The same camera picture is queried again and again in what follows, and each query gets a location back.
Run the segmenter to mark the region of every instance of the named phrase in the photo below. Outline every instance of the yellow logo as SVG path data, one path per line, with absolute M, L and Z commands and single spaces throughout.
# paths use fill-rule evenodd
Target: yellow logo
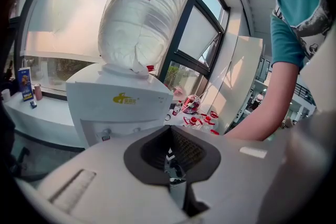
M 136 99 L 133 99 L 132 97 L 125 96 L 125 93 L 119 93 L 118 96 L 113 98 L 114 103 L 118 104 L 136 104 Z

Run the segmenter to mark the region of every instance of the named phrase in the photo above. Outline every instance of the black rubber opening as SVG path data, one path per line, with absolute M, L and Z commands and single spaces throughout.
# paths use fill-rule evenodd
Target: black rubber opening
M 209 179 L 219 166 L 221 155 L 216 147 L 191 135 L 187 129 L 164 126 L 131 144 L 124 153 L 124 162 L 142 183 L 169 188 L 170 176 L 165 173 L 165 164 L 170 149 L 175 155 L 170 166 L 181 167 L 175 169 L 176 175 L 181 173 L 179 177 L 185 174 L 182 178 L 187 182 L 183 210 L 192 217 L 208 209 L 196 200 L 191 184 Z

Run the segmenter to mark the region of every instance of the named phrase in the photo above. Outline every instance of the teal t-shirt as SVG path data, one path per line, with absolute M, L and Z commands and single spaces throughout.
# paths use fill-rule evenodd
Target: teal t-shirt
M 272 64 L 302 68 L 323 43 L 332 25 L 326 0 L 277 0 L 271 15 Z

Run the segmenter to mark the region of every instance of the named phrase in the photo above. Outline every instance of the large water jug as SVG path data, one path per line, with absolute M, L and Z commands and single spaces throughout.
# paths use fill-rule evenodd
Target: large water jug
M 184 0 L 108 0 L 99 52 L 106 63 L 138 71 L 164 55 Z

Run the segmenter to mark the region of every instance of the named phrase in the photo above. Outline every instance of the sleeve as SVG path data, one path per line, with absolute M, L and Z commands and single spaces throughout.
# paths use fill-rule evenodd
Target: sleeve
M 303 67 L 303 52 L 292 29 L 271 14 L 272 66 L 276 62 L 289 62 L 300 69 Z

